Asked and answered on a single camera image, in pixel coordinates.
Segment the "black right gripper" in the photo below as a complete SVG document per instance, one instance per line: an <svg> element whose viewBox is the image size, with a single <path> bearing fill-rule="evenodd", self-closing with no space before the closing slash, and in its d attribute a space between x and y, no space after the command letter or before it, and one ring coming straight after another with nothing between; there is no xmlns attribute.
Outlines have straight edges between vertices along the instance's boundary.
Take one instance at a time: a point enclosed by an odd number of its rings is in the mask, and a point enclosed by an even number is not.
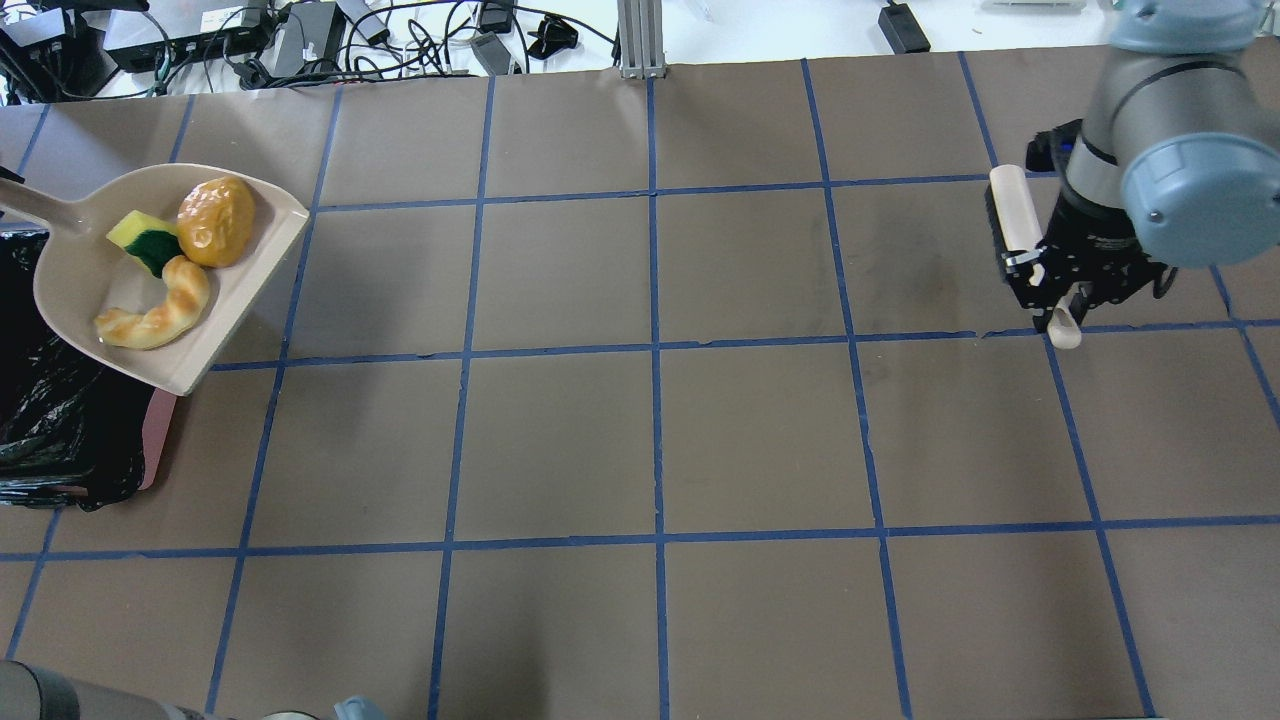
<svg viewBox="0 0 1280 720"><path fill-rule="evenodd" d="M1178 278L1178 269L1153 260L1139 245L1128 214L1093 202L1068 179L1073 154L1082 149L1093 159L1094 150L1079 137L1080 119L1041 131L1027 145L1025 173L1052 172L1059 195L1039 246L1043 263L1053 277L1050 287L1073 284L1064 297L1075 323L1084 323L1089 310L1103 304L1123 304L1144 287L1162 299Z"/></svg>

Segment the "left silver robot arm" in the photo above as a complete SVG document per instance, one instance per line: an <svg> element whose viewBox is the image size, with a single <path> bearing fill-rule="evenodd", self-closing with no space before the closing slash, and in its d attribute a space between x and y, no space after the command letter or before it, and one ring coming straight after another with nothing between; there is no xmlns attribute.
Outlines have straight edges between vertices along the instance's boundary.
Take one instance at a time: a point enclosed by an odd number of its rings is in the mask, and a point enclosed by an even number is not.
<svg viewBox="0 0 1280 720"><path fill-rule="evenodd" d="M216 719L216 714L79 682L44 667L4 660L3 719Z"/></svg>

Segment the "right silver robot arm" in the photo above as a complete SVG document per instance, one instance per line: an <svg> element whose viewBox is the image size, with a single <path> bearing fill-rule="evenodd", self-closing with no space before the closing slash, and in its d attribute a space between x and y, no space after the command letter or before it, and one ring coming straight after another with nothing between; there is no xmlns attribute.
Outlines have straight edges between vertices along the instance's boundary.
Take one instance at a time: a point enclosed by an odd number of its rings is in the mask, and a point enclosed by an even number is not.
<svg viewBox="0 0 1280 720"><path fill-rule="evenodd" d="M1082 119L1039 132L986 192L1004 278L1059 348L1088 311L1180 269L1277 245L1277 113L1242 58L1263 1L1125 1Z"/></svg>

